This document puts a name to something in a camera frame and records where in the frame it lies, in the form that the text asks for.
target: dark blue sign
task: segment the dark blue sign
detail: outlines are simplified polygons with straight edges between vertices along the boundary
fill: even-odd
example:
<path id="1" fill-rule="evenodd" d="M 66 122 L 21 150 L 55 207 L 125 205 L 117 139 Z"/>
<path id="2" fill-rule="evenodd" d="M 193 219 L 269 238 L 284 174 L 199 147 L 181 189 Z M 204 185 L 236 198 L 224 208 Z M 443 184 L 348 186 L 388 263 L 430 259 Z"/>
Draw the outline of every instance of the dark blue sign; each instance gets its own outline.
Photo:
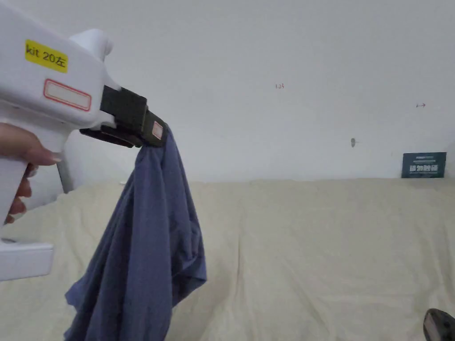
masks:
<path id="1" fill-rule="evenodd" d="M 443 178 L 446 153 L 403 154 L 402 178 Z"/>

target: white label sticker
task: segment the white label sticker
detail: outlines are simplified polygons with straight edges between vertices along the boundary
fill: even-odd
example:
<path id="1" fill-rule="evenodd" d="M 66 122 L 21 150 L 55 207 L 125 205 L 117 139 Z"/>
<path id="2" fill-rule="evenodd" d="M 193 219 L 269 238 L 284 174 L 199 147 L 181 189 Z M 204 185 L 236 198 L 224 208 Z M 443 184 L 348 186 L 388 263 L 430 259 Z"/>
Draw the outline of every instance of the white label sticker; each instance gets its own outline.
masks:
<path id="1" fill-rule="evenodd" d="M 89 111 L 91 107 L 91 96 L 85 92 L 71 88 L 70 86 L 47 79 L 44 82 L 44 97 L 73 108 Z"/>
<path id="2" fill-rule="evenodd" d="M 156 121 L 153 123 L 152 134 L 159 140 L 161 140 L 163 136 L 163 127 Z"/>

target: black object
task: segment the black object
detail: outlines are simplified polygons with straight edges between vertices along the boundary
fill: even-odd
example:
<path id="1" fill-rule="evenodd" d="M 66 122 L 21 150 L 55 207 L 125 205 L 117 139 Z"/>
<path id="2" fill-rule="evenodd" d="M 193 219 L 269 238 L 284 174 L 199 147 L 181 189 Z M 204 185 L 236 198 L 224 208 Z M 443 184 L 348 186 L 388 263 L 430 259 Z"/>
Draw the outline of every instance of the black object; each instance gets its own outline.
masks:
<path id="1" fill-rule="evenodd" d="M 429 309 L 424 318 L 424 334 L 427 341 L 455 340 L 455 319 L 445 311 Z"/>
<path id="2" fill-rule="evenodd" d="M 165 145 L 167 125 L 149 111 L 145 97 L 105 85 L 100 110 L 114 116 L 116 128 L 102 125 L 99 130 L 80 129 L 82 134 L 129 148 L 142 147 L 144 143 L 154 147 Z"/>
<path id="3" fill-rule="evenodd" d="M 445 152 L 403 154 L 402 178 L 443 178 Z"/>

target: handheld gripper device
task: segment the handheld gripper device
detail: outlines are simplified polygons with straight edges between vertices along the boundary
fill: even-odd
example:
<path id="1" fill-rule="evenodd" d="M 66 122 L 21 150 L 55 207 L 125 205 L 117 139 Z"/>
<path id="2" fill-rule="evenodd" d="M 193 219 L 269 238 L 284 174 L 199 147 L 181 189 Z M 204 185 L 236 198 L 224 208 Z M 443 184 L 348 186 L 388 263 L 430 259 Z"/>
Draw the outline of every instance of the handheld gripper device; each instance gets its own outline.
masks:
<path id="1" fill-rule="evenodd" d="M 0 0 L 0 123 L 34 133 L 52 152 L 62 152 L 73 130 L 126 147 L 163 146 L 167 126 L 146 98 L 108 75 L 112 48 L 100 30 L 60 37 Z M 26 167 L 0 156 L 2 224 Z M 52 257 L 50 244 L 0 239 L 0 281 L 46 275 Z"/>

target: white wall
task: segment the white wall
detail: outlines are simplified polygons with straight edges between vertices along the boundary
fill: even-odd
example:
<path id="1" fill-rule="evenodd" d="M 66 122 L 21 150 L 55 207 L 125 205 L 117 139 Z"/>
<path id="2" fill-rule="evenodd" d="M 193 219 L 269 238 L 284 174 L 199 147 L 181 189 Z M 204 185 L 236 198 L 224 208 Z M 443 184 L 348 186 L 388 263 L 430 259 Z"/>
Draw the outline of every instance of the white wall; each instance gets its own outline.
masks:
<path id="1" fill-rule="evenodd" d="M 11 2 L 65 35 L 108 32 L 113 78 L 170 124 L 192 180 L 398 177 L 428 151 L 455 169 L 452 0 Z M 135 156 L 75 150 L 79 182 L 126 177 Z"/>

